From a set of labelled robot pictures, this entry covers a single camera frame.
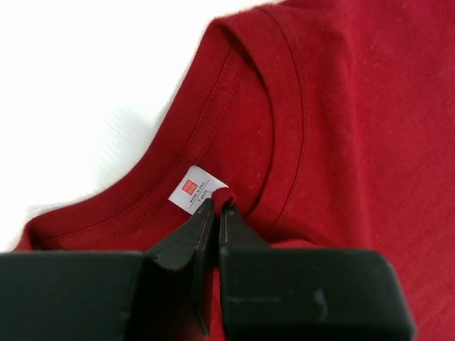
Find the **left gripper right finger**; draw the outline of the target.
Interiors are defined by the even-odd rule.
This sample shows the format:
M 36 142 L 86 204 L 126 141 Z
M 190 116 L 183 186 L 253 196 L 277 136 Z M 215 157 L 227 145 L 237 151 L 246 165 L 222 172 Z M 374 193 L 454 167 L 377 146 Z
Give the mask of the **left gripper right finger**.
M 412 340 L 397 274 L 376 251 L 274 248 L 223 208 L 220 303 L 229 340 Z

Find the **red t-shirt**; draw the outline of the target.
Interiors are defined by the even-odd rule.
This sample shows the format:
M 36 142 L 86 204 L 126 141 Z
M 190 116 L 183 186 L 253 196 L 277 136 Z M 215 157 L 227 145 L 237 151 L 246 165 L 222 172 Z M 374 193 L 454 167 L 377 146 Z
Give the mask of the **red t-shirt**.
M 143 158 L 19 250 L 145 250 L 191 166 L 276 247 L 365 247 L 454 339 L 454 2 L 285 1 L 214 20 Z

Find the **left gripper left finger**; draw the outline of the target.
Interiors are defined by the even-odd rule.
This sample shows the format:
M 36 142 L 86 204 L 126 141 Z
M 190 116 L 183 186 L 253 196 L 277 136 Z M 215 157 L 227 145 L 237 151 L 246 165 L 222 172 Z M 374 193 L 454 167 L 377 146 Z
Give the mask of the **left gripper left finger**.
M 147 251 L 1 256 L 2 340 L 202 340 L 210 329 L 214 208 Z

